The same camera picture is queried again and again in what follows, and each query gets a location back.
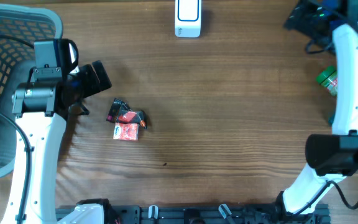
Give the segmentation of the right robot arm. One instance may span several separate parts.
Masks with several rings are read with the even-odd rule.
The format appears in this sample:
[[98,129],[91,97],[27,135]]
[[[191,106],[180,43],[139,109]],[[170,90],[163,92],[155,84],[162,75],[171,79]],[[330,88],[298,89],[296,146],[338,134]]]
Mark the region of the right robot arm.
[[[334,91],[336,108],[331,134],[306,140],[306,164],[277,197],[270,219],[319,223],[321,199],[358,171],[358,1],[299,1],[285,27],[307,35],[319,53],[335,55],[336,66],[322,72],[319,83]],[[358,209],[358,199],[347,208]]]

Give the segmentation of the green lidded jar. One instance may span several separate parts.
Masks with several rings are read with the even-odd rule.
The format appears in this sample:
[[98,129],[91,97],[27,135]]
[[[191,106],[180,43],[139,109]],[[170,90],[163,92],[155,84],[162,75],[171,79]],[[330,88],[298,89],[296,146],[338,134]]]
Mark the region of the green lidded jar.
[[332,96],[337,96],[337,70],[334,66],[327,67],[317,77],[316,82]]

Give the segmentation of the red black snack packet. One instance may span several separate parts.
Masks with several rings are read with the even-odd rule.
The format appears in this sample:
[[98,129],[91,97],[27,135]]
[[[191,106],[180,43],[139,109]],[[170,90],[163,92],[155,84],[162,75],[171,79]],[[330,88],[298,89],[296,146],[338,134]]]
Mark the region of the red black snack packet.
[[134,111],[124,101],[115,98],[106,121],[110,123],[122,123],[122,124],[138,124],[144,129],[147,129],[147,115],[145,111]]

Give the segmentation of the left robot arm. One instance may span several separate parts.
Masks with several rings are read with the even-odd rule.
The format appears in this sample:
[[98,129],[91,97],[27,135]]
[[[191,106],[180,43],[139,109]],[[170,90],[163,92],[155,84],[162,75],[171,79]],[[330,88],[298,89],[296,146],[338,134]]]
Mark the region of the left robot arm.
[[12,94],[16,155],[3,223],[56,223],[57,162],[72,106],[111,87],[100,61],[80,67],[70,39],[34,43],[35,66]]

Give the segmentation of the red white snack packet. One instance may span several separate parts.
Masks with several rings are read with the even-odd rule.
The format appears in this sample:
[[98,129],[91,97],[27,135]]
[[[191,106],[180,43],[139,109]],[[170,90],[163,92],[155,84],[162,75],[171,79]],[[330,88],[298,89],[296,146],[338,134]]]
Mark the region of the red white snack packet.
[[139,125],[136,123],[115,124],[113,139],[124,140],[124,141],[136,141],[138,140],[138,135],[139,135]]

